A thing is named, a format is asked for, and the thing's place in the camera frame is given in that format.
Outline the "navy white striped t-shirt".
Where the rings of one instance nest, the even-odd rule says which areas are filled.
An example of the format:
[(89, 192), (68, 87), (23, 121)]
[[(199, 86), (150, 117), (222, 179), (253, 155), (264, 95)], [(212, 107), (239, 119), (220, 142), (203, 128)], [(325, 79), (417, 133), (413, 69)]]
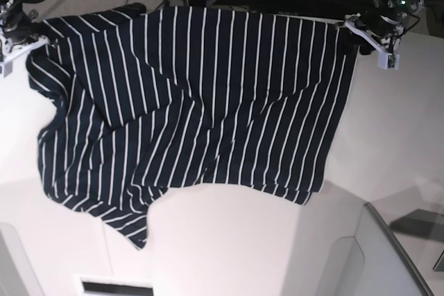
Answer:
[(132, 4), (56, 17), (26, 61), (55, 106), (38, 136), (44, 194), (137, 248), (171, 188), (232, 184), (304, 205), (347, 103), (357, 52), (325, 22)]

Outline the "white slotted panel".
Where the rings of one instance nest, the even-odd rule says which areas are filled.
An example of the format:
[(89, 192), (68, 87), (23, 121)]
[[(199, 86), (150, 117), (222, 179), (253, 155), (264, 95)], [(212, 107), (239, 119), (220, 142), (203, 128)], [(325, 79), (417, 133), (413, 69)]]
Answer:
[(155, 294), (151, 282), (130, 277), (74, 275), (79, 295), (150, 295)]

